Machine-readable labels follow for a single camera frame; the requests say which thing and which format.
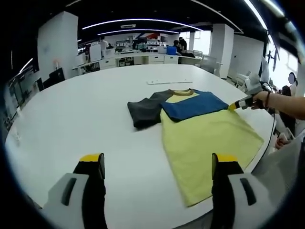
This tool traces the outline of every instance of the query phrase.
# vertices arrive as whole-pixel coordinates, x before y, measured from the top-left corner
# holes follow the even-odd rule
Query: office chair
[[[193,50],[193,54],[194,54],[194,56],[202,57],[203,52],[202,51],[198,51],[198,50]]]
[[[217,59],[212,56],[203,55],[200,62],[200,68],[214,74]]]

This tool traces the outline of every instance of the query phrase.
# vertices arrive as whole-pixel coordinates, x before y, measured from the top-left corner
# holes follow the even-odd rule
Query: table
[[[88,66],[88,65],[94,64],[94,63],[98,63],[98,62],[101,62],[101,61],[110,61],[111,62],[111,60],[114,60],[114,62],[116,63],[116,66],[111,66],[111,68],[113,68],[113,67],[119,67],[118,60],[121,59],[121,58],[128,58],[128,57],[134,57],[134,58],[142,57],[142,58],[144,58],[144,57],[149,57],[149,56],[160,56],[160,57],[168,56],[168,57],[173,57],[174,55],[161,54],[161,53],[157,53],[157,52],[117,53],[117,54],[114,54],[113,57],[103,58],[102,60],[93,61],[93,62],[90,62],[90,63],[85,63],[85,64],[82,64],[82,65],[79,65],[79,66],[76,66],[76,67],[72,68],[72,70],[76,70],[77,71],[77,75],[81,75],[81,72],[79,71],[80,68],[82,68],[84,66]],[[198,57],[198,56],[196,56],[196,57],[189,57],[189,56],[178,56],[177,55],[175,57],[178,57],[179,59],[181,59],[181,63],[182,64],[192,64],[192,65],[195,65],[195,64],[200,63],[200,61],[202,60],[202,58]]]
[[[192,83],[147,84],[164,79]],[[169,229],[207,213],[211,198],[184,206],[163,150],[161,124],[143,131],[132,125],[127,102],[169,88],[211,91],[226,103],[245,97],[219,77],[183,64],[128,66],[71,78],[36,94],[13,124],[6,146],[20,185],[43,206],[48,190],[80,157],[103,152],[109,228]],[[268,145],[273,118],[265,110],[237,112],[264,139],[246,169],[251,172]]]

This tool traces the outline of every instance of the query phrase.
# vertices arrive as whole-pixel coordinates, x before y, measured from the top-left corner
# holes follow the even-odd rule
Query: window
[[[186,41],[187,49],[190,49],[190,32],[181,32],[180,37],[183,37]]]
[[[202,51],[209,55],[211,42],[211,31],[196,31],[194,39],[194,50]]]
[[[290,86],[288,81],[290,72],[295,73],[297,76],[298,60],[295,56],[283,48],[279,49],[279,56],[280,60],[278,60],[278,58],[276,60],[275,71],[273,71],[274,60],[270,59],[269,74],[273,84],[277,88],[282,89],[282,87],[285,85]]]
[[[194,38],[193,50],[202,51],[203,54],[208,55],[211,43],[211,31],[196,31]],[[180,37],[183,37],[187,44],[187,49],[190,49],[190,32],[181,32]]]

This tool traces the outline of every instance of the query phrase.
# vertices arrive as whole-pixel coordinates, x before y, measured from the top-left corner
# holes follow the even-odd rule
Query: cable
[[[272,124],[272,128],[271,128],[271,134],[270,134],[270,138],[269,138],[269,142],[268,142],[268,145],[263,153],[263,155],[261,156],[261,159],[263,158],[263,156],[265,155],[265,153],[267,152],[267,149],[269,148],[269,145],[270,145],[270,141],[271,141],[271,138],[272,138],[272,135],[273,135],[273,128],[275,126],[275,114],[273,115],[273,124]],[[253,168],[252,172],[255,170],[255,168],[257,167],[257,165],[259,164],[259,162],[255,165],[255,167]]]

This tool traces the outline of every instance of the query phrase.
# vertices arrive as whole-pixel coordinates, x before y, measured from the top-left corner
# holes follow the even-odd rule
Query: blue box
[[[176,47],[175,46],[167,46],[166,47],[166,54],[167,55],[176,55]]]

